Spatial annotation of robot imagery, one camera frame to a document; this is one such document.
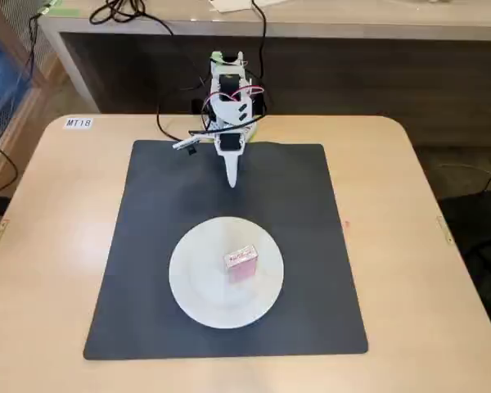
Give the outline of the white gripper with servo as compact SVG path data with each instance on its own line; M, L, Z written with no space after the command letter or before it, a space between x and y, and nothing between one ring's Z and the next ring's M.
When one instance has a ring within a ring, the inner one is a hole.
M246 139L242 132L224 132L214 134L214 147L219 156L223 156L226 166L227 182L235 187L238 179L240 157L245 150Z

